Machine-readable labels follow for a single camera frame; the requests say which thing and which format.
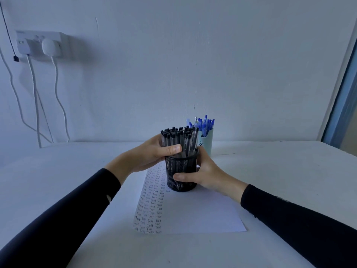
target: black long-sleeve shirt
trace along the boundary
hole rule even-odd
[[[65,267],[120,189],[101,169],[0,250],[0,267]],[[357,267],[357,230],[253,185],[241,205],[316,267]]]

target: hand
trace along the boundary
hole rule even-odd
[[[240,202],[248,184],[235,179],[220,169],[202,146],[199,146],[198,149],[200,151],[197,158],[197,164],[200,166],[199,171],[195,173],[175,173],[173,178],[178,181],[200,184]]]
[[[148,169],[165,159],[165,156],[181,152],[181,145],[162,147],[161,134],[155,135],[140,146],[120,154],[105,166],[123,185],[132,172]]]

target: mint green cup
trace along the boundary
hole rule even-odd
[[[213,130],[214,129],[208,131],[206,137],[202,137],[202,131],[199,131],[199,140],[197,143],[197,146],[203,146],[205,148],[209,156],[211,156],[212,150]]]

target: metal mesh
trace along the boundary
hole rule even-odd
[[[186,172],[192,173],[196,172],[196,159],[198,152],[194,155],[186,158],[174,158],[166,156],[166,175],[167,175],[167,186],[176,192],[187,192],[196,187],[196,183],[181,182],[173,179],[175,173]]]

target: white table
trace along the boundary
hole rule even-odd
[[[137,144],[55,145],[0,169],[0,248]],[[212,158],[232,176],[357,229],[357,157],[321,142],[278,141],[215,142]],[[127,179],[69,267],[312,267],[241,207],[247,232],[136,233],[132,222],[144,178],[141,172]]]

